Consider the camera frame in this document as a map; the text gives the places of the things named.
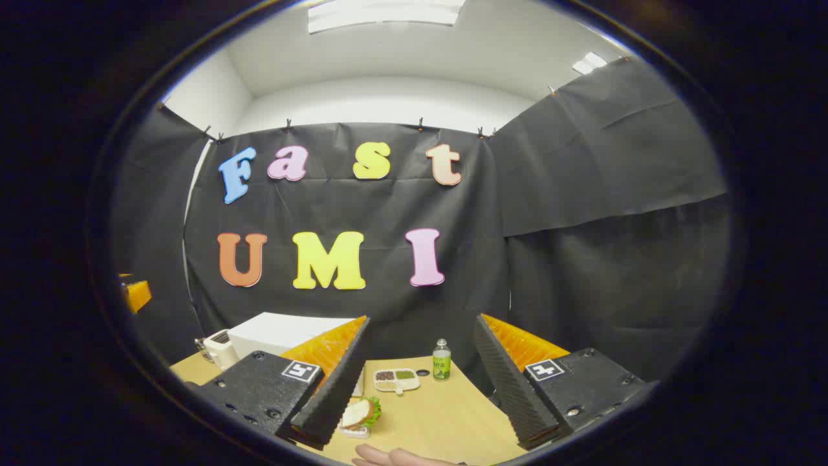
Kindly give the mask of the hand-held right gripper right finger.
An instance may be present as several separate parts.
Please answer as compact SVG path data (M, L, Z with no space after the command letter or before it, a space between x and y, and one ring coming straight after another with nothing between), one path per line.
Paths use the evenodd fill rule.
M477 316L474 344L523 449L579 432L655 386L597 349L570 352L489 315Z

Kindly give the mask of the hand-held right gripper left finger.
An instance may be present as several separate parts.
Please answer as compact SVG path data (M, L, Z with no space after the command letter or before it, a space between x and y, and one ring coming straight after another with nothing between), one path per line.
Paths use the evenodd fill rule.
M253 351L188 387L252 430L323 449L363 372L370 323L359 316L280 355Z

